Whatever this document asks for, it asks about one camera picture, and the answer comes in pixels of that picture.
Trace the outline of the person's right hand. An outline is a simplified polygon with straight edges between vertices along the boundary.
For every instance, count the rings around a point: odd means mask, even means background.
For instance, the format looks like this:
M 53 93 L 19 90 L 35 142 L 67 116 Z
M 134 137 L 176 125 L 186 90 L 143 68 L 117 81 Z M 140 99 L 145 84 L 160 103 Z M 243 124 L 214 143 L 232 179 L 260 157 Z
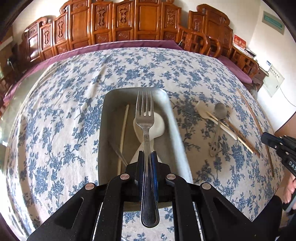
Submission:
M 290 174 L 290 177 L 287 181 L 287 185 L 285 186 L 285 189 L 283 192 L 284 203 L 289 203 L 291 201 L 294 191 L 295 191 L 295 176 L 293 174 Z

